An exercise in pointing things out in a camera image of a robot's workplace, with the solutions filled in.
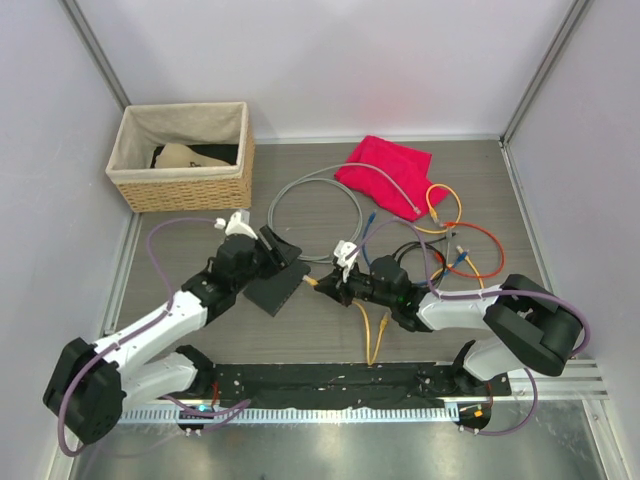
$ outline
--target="beige cloth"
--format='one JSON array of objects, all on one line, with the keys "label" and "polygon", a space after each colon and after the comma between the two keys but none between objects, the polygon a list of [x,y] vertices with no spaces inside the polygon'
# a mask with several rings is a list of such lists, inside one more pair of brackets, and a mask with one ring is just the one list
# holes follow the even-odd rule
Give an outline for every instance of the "beige cloth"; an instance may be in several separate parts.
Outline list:
[{"label": "beige cloth", "polygon": [[229,164],[217,158],[207,157],[194,152],[186,145],[168,143],[156,157],[155,168],[188,167],[228,167]]}]

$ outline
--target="gray cable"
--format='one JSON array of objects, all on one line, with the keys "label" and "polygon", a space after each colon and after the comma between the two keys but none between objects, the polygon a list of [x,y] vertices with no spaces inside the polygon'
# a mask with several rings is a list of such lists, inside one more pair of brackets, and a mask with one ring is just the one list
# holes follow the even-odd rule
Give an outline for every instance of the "gray cable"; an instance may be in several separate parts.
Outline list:
[{"label": "gray cable", "polygon": [[[342,190],[344,193],[346,193],[347,196],[351,199],[351,201],[354,203],[354,205],[358,209],[358,224],[356,226],[355,231],[353,232],[353,235],[351,235],[351,238],[349,239],[349,242],[354,242],[355,240],[360,238],[360,232],[362,231],[362,224],[364,223],[364,220],[363,220],[363,217],[362,217],[362,208],[360,208],[360,204],[358,203],[358,199],[353,194],[353,192],[351,190],[349,190],[347,187],[345,187],[343,184],[341,184],[340,182],[338,182],[336,180],[333,180],[332,178],[310,178],[310,177],[313,177],[313,176],[318,175],[320,173],[324,173],[324,172],[329,171],[329,170],[336,170],[336,169],[342,168],[342,167],[365,167],[365,168],[370,168],[372,170],[377,171],[378,173],[383,175],[387,180],[389,180],[393,184],[394,187],[396,187],[396,189],[404,197],[404,199],[407,201],[407,203],[409,205],[411,205],[411,208],[413,208],[413,210],[416,213],[418,213],[418,214],[421,213],[420,209],[411,201],[411,199],[405,193],[405,191],[402,190],[402,187],[400,185],[398,185],[396,183],[396,181],[393,178],[391,178],[384,170],[382,170],[382,169],[380,169],[378,167],[374,167],[373,165],[366,164],[366,163],[352,162],[352,163],[342,163],[340,165],[332,165],[330,167],[321,168],[320,170],[316,170],[315,172],[311,172],[311,173],[309,173],[307,175],[304,175],[304,176],[298,178],[297,180],[294,180],[293,182],[285,185],[284,188],[282,190],[280,190],[278,192],[278,194],[275,196],[275,198],[271,202],[271,205],[269,205],[269,211],[267,212],[267,225],[269,226],[269,228],[271,228],[272,230],[275,231],[275,228],[273,226],[273,214],[275,212],[276,206],[278,205],[278,202],[280,200],[282,200],[282,197],[284,197],[287,194],[287,192],[289,192],[289,190],[291,190],[293,187],[296,187],[298,185],[302,185],[303,183],[325,182],[325,183],[329,183],[331,185],[335,185],[340,190]],[[315,256],[300,255],[300,260],[304,260],[306,262],[313,262],[313,263],[331,263],[332,258],[333,258],[333,254],[315,255]]]}]

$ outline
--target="white panel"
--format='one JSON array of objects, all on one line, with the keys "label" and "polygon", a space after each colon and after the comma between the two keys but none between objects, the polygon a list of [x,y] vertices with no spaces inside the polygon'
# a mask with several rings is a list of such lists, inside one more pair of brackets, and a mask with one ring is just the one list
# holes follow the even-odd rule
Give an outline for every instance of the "white panel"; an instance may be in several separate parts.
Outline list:
[{"label": "white panel", "polygon": [[104,168],[120,112],[51,0],[0,5],[2,478],[43,478],[42,395],[62,347],[96,335],[129,211]]},{"label": "white panel", "polygon": [[570,0],[80,0],[133,103],[259,138],[501,134]]},{"label": "white panel", "polygon": [[588,352],[637,448],[640,3],[593,3],[512,147],[552,284],[590,319]]}]

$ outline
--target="red cloth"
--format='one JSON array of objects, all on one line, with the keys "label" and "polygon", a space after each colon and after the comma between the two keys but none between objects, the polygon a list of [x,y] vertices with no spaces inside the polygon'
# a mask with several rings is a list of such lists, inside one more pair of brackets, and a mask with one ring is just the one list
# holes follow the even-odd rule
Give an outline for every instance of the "red cloth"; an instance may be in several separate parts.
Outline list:
[{"label": "red cloth", "polygon": [[[379,172],[366,167],[342,167],[336,180],[347,187],[369,195],[385,210],[411,222],[429,213],[425,194],[432,182],[427,178],[431,154],[396,145],[368,135],[347,159],[347,163],[367,163],[385,171],[405,191],[420,213],[414,212],[396,187]],[[447,190],[434,188],[429,195],[431,205],[440,203]]]}]

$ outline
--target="white fabric liner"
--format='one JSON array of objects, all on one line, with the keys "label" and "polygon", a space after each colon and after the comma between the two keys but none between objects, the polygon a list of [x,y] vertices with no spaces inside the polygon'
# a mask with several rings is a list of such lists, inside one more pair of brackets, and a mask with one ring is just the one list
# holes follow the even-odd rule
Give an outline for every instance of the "white fabric liner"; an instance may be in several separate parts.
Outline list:
[{"label": "white fabric liner", "polygon": [[[107,175],[115,183],[238,178],[242,175],[249,129],[245,102],[133,105],[125,109]],[[238,144],[236,165],[149,168],[160,145]]]}]

